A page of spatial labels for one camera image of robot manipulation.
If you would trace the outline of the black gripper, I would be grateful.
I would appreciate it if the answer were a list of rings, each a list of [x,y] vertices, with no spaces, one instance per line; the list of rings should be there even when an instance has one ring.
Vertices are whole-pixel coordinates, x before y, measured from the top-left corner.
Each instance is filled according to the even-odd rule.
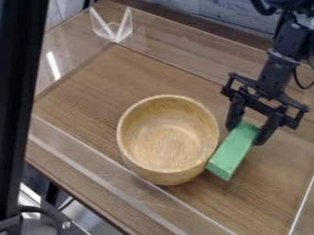
[[[295,101],[284,90],[299,61],[273,49],[267,51],[268,58],[256,80],[237,73],[228,74],[228,81],[220,93],[229,98],[231,105],[225,119],[225,129],[231,131],[241,120],[248,107],[267,116],[253,141],[261,146],[276,129],[287,126],[296,129],[308,107]]]

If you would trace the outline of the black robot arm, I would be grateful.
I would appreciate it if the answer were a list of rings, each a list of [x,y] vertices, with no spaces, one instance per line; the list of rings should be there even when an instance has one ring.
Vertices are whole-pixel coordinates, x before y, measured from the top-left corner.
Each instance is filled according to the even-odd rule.
[[[267,50],[267,60],[256,79],[236,73],[220,93],[229,98],[225,128],[232,130],[241,121],[245,109],[264,116],[265,123],[257,130],[253,144],[260,146],[280,127],[296,129],[307,105],[285,94],[289,81],[295,81],[296,67],[314,56],[314,0],[249,0],[256,11],[271,16],[280,13],[273,35],[273,46]]]

